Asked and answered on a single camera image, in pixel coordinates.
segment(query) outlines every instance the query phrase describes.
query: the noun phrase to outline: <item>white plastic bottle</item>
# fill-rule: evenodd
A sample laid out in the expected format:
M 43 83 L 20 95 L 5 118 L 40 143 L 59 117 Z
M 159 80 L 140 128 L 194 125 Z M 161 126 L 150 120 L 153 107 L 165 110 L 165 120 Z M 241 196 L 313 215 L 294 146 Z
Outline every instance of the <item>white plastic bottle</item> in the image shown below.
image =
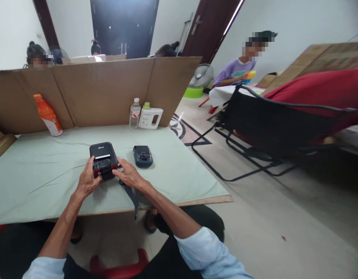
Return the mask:
M 139 116 L 140 116 L 140 105 L 139 105 L 139 98 L 134 99 L 134 103 L 131 106 L 130 110 L 130 128 L 136 129 L 139 125 Z
M 151 129 L 155 130 L 160 123 L 163 109 L 161 108 L 151 108 L 149 102 L 145 102 L 143 108 L 141 109 L 139 127 L 143 129 Z M 153 119 L 155 116 L 157 117 L 156 123 L 153 123 Z

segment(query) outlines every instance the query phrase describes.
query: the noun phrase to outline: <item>wooden table edge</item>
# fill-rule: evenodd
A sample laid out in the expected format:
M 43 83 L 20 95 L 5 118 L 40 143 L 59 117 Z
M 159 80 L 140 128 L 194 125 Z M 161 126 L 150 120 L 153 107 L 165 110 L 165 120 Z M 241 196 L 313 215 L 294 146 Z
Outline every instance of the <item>wooden table edge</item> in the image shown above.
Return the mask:
M 200 205 L 200 204 L 211 204 L 211 203 L 226 203 L 226 202 L 233 202 L 233 198 L 231 195 L 225 196 L 217 196 L 213 198 L 206 198 L 201 200 L 194 200 L 194 201 L 186 201 L 182 203 L 177 203 L 177 206 L 189 206 L 189 205 Z M 150 210 L 154 207 L 143 207 L 139 208 L 140 210 Z M 103 211 L 103 212 L 95 212 L 95 213 L 86 213 L 86 214 L 79 214 L 78 216 L 94 216 L 94 215 L 101 215 L 101 214 L 113 214 L 113 213 L 122 213 L 122 212 L 133 212 L 134 209 L 122 209 L 122 210 L 111 210 L 111 211 Z

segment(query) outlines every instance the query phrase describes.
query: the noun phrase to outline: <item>white table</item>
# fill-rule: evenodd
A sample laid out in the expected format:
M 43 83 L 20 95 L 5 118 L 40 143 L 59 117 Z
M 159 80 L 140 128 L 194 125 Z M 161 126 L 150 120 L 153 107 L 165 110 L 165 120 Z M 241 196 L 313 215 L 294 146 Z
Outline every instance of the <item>white table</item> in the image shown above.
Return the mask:
M 65 130 L 57 138 L 49 132 L 22 135 L 0 157 L 0 224 L 59 217 L 77 187 L 90 156 L 89 146 L 106 141 L 112 143 L 118 157 L 132 163 L 133 146 L 148 145 L 153 165 L 137 169 L 176 204 L 232 201 L 169 128 L 85 127 Z M 137 193 L 137 198 L 141 208 L 151 206 L 142 194 Z M 114 178 L 88 196 L 80 215 L 130 210 L 134 210 L 133 203 Z
M 252 89 L 255 93 L 261 94 L 264 92 L 264 88 L 259 88 L 255 86 L 247 86 L 248 88 Z M 209 103 L 213 107 L 220 106 L 225 102 L 229 101 L 232 97 L 234 89 L 236 85 L 229 85 L 229 86 L 222 86 L 222 87 L 215 87 L 214 89 L 210 90 L 209 92 Z M 240 89 L 239 92 L 245 95 L 252 96 L 246 89 Z

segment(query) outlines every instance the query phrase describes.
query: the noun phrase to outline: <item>white wall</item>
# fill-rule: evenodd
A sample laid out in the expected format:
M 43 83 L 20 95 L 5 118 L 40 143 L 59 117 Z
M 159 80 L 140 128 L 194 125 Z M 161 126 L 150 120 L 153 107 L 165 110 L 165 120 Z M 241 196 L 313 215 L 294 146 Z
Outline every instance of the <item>white wall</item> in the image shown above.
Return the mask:
M 358 0 L 245 0 L 214 57 L 214 75 L 241 55 L 246 37 L 264 30 L 278 36 L 258 58 L 253 82 L 284 71 L 311 44 L 350 40 L 358 33 Z
M 180 40 L 184 22 L 189 20 L 191 13 L 194 17 L 199 3 L 200 0 L 159 1 L 150 54 L 154 54 L 165 44 Z
M 69 57 L 91 55 L 94 38 L 89 0 L 47 0 L 59 45 Z
M 32 0 L 0 1 L 0 70 L 22 68 L 30 41 L 48 50 Z

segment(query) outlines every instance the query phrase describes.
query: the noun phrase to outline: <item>orange bottle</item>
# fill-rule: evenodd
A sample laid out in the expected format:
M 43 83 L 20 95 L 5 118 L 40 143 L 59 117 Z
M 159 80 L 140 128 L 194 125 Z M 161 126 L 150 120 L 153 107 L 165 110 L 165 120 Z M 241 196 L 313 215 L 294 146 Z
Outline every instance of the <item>orange bottle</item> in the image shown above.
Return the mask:
M 51 135 L 60 136 L 63 133 L 63 129 L 61 128 L 52 108 L 50 108 L 50 106 L 45 102 L 41 94 L 35 94 L 33 97 L 36 99 L 38 113 L 45 122 Z

